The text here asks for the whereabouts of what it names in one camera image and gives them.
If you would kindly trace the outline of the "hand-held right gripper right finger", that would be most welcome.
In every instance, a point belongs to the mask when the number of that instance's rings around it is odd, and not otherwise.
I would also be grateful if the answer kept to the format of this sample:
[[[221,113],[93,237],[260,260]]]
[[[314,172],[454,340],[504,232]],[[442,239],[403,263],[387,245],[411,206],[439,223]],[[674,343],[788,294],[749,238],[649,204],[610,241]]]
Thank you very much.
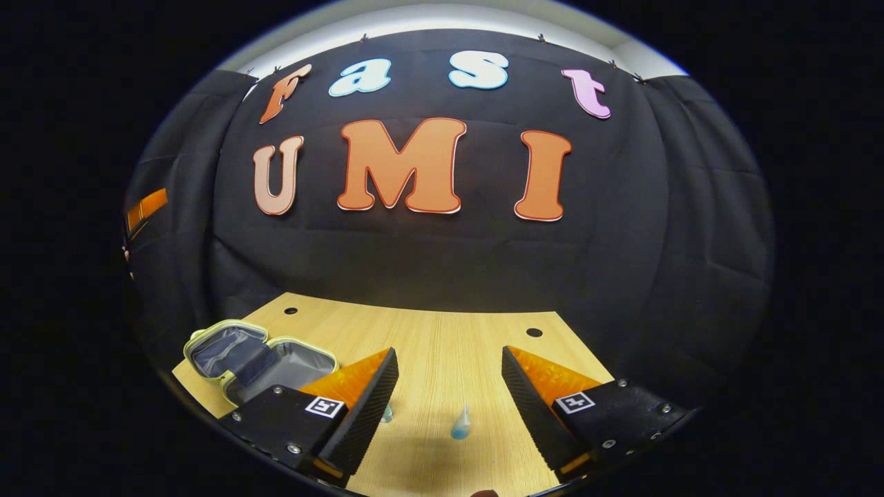
[[[600,382],[514,346],[502,348],[501,375],[559,483],[622,468],[695,418],[635,381]]]

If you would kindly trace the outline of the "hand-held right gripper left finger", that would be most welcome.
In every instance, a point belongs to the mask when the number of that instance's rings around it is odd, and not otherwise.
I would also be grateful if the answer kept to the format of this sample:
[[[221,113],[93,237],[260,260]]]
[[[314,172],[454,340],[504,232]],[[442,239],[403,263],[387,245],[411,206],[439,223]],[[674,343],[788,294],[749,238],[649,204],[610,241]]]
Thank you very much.
[[[274,462],[344,488],[358,471],[398,380],[394,347],[306,386],[275,384],[219,418]]]

